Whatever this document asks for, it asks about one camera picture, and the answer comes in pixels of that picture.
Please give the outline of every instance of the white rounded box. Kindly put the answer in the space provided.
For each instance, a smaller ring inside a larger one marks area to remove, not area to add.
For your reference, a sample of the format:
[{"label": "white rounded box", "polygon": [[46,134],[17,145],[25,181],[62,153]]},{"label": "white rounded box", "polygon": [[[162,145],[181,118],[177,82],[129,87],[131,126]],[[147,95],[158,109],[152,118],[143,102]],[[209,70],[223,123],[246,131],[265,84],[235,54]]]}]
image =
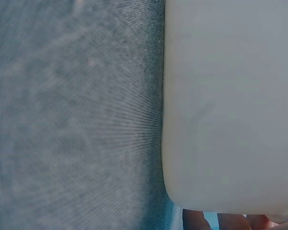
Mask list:
[{"label": "white rounded box", "polygon": [[180,207],[288,220],[288,0],[167,0],[162,162]]}]

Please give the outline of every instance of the fabric texture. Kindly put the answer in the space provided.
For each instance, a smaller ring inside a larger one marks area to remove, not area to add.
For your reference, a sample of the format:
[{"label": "fabric texture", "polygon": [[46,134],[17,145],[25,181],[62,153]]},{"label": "fabric texture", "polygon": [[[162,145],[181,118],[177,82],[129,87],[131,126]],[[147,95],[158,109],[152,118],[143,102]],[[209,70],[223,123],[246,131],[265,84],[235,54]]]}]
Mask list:
[{"label": "fabric texture", "polygon": [[0,0],[0,230],[181,228],[163,28],[163,0]]}]

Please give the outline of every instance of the white container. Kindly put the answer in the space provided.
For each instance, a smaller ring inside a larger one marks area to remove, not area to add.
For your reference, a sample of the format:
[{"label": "white container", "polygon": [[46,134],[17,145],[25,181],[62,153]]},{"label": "white container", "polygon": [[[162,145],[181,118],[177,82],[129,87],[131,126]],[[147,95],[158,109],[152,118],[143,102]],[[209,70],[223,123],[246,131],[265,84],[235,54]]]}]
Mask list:
[{"label": "white container", "polygon": [[167,0],[165,38],[170,198],[288,220],[288,0]]}]

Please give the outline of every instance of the gray textured surface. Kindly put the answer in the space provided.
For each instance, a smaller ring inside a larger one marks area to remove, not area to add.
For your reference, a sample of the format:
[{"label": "gray textured surface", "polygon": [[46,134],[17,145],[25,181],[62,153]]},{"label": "gray textured surface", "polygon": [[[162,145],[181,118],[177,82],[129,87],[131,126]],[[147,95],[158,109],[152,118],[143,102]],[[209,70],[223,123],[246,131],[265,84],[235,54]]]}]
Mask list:
[{"label": "gray textured surface", "polygon": [[0,230],[178,228],[163,17],[161,0],[0,0]]}]

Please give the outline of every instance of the skin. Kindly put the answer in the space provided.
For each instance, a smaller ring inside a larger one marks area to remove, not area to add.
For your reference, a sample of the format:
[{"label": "skin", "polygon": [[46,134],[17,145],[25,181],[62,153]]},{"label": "skin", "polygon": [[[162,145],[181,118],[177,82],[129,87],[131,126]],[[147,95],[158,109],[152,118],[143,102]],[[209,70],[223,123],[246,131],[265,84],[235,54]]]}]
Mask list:
[{"label": "skin", "polygon": [[[264,215],[217,215],[220,230],[288,230],[288,223],[277,225],[269,221]],[[183,210],[184,230],[211,230],[203,212]]]}]

